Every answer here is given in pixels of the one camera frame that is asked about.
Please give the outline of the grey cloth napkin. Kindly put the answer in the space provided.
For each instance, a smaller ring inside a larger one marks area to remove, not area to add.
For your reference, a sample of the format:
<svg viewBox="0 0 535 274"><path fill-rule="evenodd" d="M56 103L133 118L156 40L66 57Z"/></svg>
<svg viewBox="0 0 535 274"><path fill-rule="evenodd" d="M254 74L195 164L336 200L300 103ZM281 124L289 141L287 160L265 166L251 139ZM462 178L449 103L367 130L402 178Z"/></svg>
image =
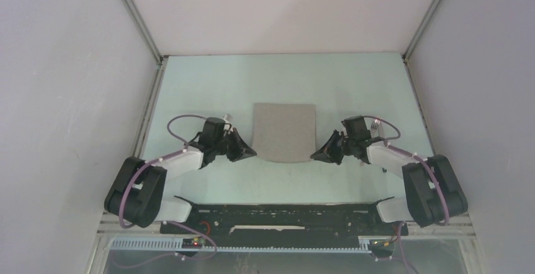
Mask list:
<svg viewBox="0 0 535 274"><path fill-rule="evenodd" d="M263 160L281 164L311 161L316 151L316 108L312 104L254 105L252 148Z"/></svg>

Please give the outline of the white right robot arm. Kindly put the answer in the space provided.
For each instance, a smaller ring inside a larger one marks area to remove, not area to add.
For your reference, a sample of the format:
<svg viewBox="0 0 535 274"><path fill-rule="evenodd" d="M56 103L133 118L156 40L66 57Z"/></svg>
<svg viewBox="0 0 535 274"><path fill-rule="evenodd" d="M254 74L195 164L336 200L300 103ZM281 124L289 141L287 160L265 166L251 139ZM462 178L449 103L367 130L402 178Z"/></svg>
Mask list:
<svg viewBox="0 0 535 274"><path fill-rule="evenodd" d="M399 176L404 183L402 198L375 202L375 213L367 217L369 231L385 234L394 222L415 222L420 227L448 225L451 218L467 212L468 202L449 159L444 155L421 157L393 145L401 137L373 136L368 116L342 120L342 130L333 131L326 143L311 154L311 159L340 165L344 157L355 157Z"/></svg>

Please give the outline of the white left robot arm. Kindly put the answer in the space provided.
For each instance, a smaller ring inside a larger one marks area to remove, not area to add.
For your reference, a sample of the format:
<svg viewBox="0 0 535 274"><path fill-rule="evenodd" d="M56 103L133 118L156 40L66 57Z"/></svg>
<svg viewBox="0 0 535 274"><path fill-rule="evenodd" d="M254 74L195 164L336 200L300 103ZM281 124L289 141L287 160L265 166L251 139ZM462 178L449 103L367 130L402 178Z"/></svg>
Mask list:
<svg viewBox="0 0 535 274"><path fill-rule="evenodd" d="M239 135L227 117L202 117L203 128L189 141L179 137L177 151L145 161L125 159L108 191L105 211L117 215L124 229L145 228L155 221L174 221L185 234L198 229L194 204L175 196L165 198L166 183L181 175L208 166L220 155L237 162L257 155Z"/></svg>

